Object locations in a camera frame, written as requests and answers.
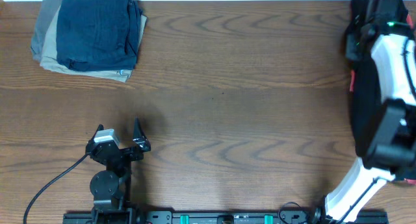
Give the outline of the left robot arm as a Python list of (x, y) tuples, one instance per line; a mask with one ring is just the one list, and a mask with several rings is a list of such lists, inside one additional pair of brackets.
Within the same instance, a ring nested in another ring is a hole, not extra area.
[(85, 153), (105, 166), (90, 181), (94, 197), (93, 223), (145, 223), (142, 212), (130, 201), (131, 163), (144, 158), (151, 144), (140, 126), (138, 118), (133, 127), (132, 147), (120, 149), (120, 139), (114, 129), (99, 125), (88, 141)]

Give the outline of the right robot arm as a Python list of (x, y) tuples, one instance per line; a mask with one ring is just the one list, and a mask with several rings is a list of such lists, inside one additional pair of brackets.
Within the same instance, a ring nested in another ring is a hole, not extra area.
[(403, 0), (351, 0), (345, 55), (356, 159), (312, 223), (387, 223), (365, 204), (390, 182), (415, 182), (415, 25)]

